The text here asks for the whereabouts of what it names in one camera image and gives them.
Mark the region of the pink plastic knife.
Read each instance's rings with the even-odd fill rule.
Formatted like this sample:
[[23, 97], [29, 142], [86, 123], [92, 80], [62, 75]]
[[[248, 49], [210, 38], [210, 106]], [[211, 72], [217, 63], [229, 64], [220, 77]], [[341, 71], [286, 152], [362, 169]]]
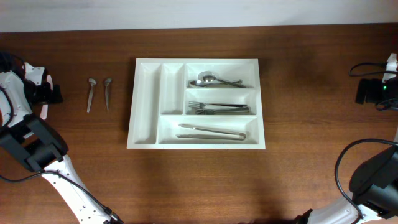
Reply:
[[[50, 85], [51, 91], [53, 91], [53, 81], [52, 81], [51, 75], [47, 75], [47, 83]], [[48, 110], [49, 110], [48, 104], [42, 105], [42, 109], [41, 109], [41, 111], [40, 111], [40, 117], [41, 117], [43, 120], [46, 120], [46, 119], [47, 119]]]

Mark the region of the metal fork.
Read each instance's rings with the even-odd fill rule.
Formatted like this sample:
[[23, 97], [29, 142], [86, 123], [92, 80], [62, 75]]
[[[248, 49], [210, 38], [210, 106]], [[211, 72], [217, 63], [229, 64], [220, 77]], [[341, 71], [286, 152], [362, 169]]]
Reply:
[[249, 113], [250, 108], [249, 107], [244, 107], [244, 108], [229, 108], [229, 109], [196, 109], [195, 114], [196, 115], [216, 115], [216, 114], [230, 114], [230, 113]]
[[206, 106], [224, 106], [224, 107], [233, 107], [233, 108], [244, 108], [247, 107], [245, 104], [222, 104], [222, 103], [202, 103], [202, 102], [196, 102], [196, 101], [189, 101], [188, 106], [190, 108], [197, 108], [197, 109], [203, 109]]
[[205, 109], [206, 112], [218, 113], [218, 112], [250, 112], [250, 107], [234, 107], [234, 108], [223, 108], [223, 109]]

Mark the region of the metal spoon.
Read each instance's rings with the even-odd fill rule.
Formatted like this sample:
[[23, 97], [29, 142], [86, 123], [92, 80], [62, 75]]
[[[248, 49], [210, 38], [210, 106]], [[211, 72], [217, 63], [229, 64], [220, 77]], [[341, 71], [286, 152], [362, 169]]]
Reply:
[[223, 88], [223, 87], [233, 87], [233, 85], [229, 85], [227, 83], [222, 83], [215, 81], [214, 83], [205, 83], [200, 80], [191, 80], [188, 82], [188, 87], [190, 88], [199, 88], [199, 87], [207, 87], [207, 88]]
[[234, 83], [234, 82], [231, 82], [231, 81], [228, 81], [228, 80], [224, 80], [224, 79], [218, 78], [218, 76], [215, 73], [211, 72], [211, 71], [204, 71], [204, 72], [199, 73], [198, 74], [198, 79], [200, 81], [206, 83], [206, 84], [214, 83], [214, 82], [220, 82], [220, 83], [224, 83], [224, 84], [227, 84], [227, 85], [235, 86], [235, 87], [238, 87], [238, 88], [246, 88], [246, 85], [239, 84], [239, 83]]

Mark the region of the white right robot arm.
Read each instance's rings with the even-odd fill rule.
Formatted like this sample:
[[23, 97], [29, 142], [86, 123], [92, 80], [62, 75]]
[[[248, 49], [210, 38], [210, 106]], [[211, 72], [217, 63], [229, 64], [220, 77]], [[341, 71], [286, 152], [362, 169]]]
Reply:
[[[387, 146], [379, 154], [363, 162], [353, 173], [349, 193], [340, 183], [340, 164], [345, 154], [364, 143]], [[326, 207], [309, 209], [294, 223], [366, 223], [397, 216], [397, 142], [384, 139], [360, 139], [347, 145], [338, 156], [334, 178], [341, 197]]]

